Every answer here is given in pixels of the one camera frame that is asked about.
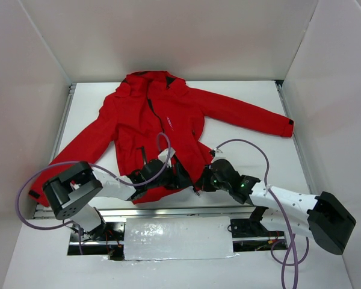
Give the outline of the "red hooded jacket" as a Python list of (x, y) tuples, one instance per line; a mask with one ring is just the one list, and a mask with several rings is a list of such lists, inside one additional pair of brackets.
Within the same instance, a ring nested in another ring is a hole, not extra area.
[(95, 163), (111, 143), (119, 172), (128, 175), (173, 147), (173, 164), (180, 162), (193, 184), (212, 160), (210, 148), (200, 142), (205, 118), (264, 134), (290, 138), (293, 120), (227, 96), (189, 87), (166, 71), (135, 72), (108, 95), (98, 117), (84, 128), (39, 175), (30, 198), (48, 206), (43, 184), (67, 168), (68, 161)]

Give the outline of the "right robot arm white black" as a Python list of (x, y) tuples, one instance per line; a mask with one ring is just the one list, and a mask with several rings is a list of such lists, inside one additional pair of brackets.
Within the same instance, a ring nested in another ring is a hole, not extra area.
[(255, 206), (250, 220), (255, 235), (292, 231), (312, 238), (334, 255), (344, 253), (356, 225), (355, 218), (333, 194), (303, 194), (266, 185), (259, 178), (240, 174), (225, 159), (207, 165), (197, 186), (202, 191), (226, 191), (238, 203)]

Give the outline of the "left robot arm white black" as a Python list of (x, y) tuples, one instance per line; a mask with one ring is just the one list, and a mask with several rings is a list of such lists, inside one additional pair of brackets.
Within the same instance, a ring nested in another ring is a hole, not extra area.
[(133, 201), (154, 188), (181, 190), (192, 186), (190, 176), (179, 162), (163, 165), (162, 160), (154, 159), (141, 169), (115, 179), (94, 172), (89, 163), (81, 161), (46, 181), (43, 192), (56, 219), (72, 220), (78, 232), (100, 240), (108, 227), (100, 212), (88, 204), (97, 194)]

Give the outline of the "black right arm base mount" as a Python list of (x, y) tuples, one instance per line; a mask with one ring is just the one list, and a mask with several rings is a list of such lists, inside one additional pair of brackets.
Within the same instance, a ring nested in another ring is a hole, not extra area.
[(227, 230), (231, 233), (234, 252), (286, 250), (285, 233), (268, 231), (261, 220), (266, 212), (265, 207), (256, 207), (250, 217), (231, 219)]

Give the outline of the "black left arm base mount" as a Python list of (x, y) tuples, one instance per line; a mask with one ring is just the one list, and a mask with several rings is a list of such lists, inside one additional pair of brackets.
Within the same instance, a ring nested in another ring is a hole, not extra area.
[(104, 256), (113, 261), (123, 261), (124, 236), (126, 223), (123, 221), (106, 222), (103, 233), (95, 238), (78, 225), (69, 226), (71, 233), (69, 237), (68, 256)]

